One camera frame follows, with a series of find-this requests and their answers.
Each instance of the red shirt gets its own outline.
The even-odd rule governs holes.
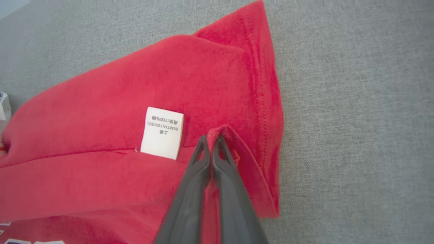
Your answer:
[[[146,109],[184,114],[177,160],[141,153]],[[200,136],[223,133],[260,217],[279,216],[283,111],[262,2],[74,77],[24,104],[4,132],[8,238],[151,243]],[[204,243],[220,242],[218,191]]]

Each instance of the gray fabric surface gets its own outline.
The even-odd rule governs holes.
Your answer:
[[[0,90],[41,91],[238,5],[32,2],[0,21]],[[285,114],[278,243],[432,243],[428,5],[266,4]]]

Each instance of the red fabric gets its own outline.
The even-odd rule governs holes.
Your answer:
[[[176,161],[136,151],[148,106],[184,114]],[[151,243],[198,139],[220,133],[259,216],[278,217],[283,112],[262,2],[23,105],[4,132],[0,243]],[[213,184],[204,198],[203,243],[219,243]]]

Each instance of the stitching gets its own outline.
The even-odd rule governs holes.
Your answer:
[[[254,60],[254,57],[253,57],[254,51],[253,51],[253,47],[252,47],[252,44],[250,42],[250,39],[249,39],[249,37],[247,35],[247,27],[246,27],[246,25],[244,23],[244,19],[242,18],[242,16],[238,15],[238,17],[239,17],[240,22],[241,22],[241,24],[243,26],[244,38],[247,41],[247,43],[249,44],[250,54],[252,54],[250,61],[251,61],[252,65],[255,65],[255,60]],[[255,92],[255,95],[256,95],[257,89],[258,89],[257,78],[256,78],[256,68],[254,68],[253,71],[254,72],[252,72],[252,84],[253,84],[254,92]],[[258,133],[257,133],[258,134],[258,143],[257,143],[258,146],[257,146],[257,151],[259,152],[259,151],[261,151],[261,148],[260,148],[260,135],[261,135],[261,133],[260,133],[260,121],[259,121],[259,106],[258,106],[258,104],[255,104],[255,105],[258,108],[258,109],[255,109],[255,117],[256,117],[256,120],[258,121]]]
[[[248,21],[248,25],[249,25],[249,29],[250,29],[250,33],[253,32],[253,28],[252,28],[252,23],[250,21],[249,16],[246,16],[246,20]],[[258,54],[258,50],[257,48],[255,48],[252,45],[252,42],[250,41],[250,39],[248,39],[250,45],[251,45],[251,51],[252,51],[252,56],[255,58],[254,59],[254,64],[255,64],[255,71],[257,73],[257,93],[258,93],[258,122],[259,122],[259,145],[260,145],[260,151],[263,153],[263,157],[260,158],[259,160],[259,167],[261,168],[262,172],[264,172],[264,167],[265,167],[265,156],[266,156],[266,117],[265,117],[265,102],[264,102],[264,91],[263,91],[263,80],[262,80],[262,73],[261,73],[261,68],[260,68],[260,62],[259,62],[259,54]]]
[[[45,158],[55,158],[55,157],[77,155],[77,154],[85,154],[85,153],[91,153],[91,152],[115,152],[116,153],[116,151],[134,150],[134,149],[135,148],[119,148],[119,149],[112,149],[112,150],[94,150],[94,151],[85,151],[85,152],[71,152],[71,153],[65,153],[65,154],[54,154],[54,155],[44,156],[44,157],[40,157],[40,158],[29,159],[29,160],[24,161],[24,162],[18,162],[18,163],[15,163],[13,165],[7,165],[7,166],[0,167],[0,168],[12,167],[12,166],[15,166],[15,165],[20,165],[20,164],[24,164],[24,163],[27,163],[27,162],[30,162],[30,161],[39,160],[39,159],[45,159]]]

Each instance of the red garment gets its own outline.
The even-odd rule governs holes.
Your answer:
[[[148,106],[184,114],[176,161],[136,151]],[[151,243],[198,139],[212,148],[220,132],[258,215],[278,217],[283,111],[262,2],[24,104],[4,132],[0,243]],[[203,243],[220,242],[219,222],[210,185]]]

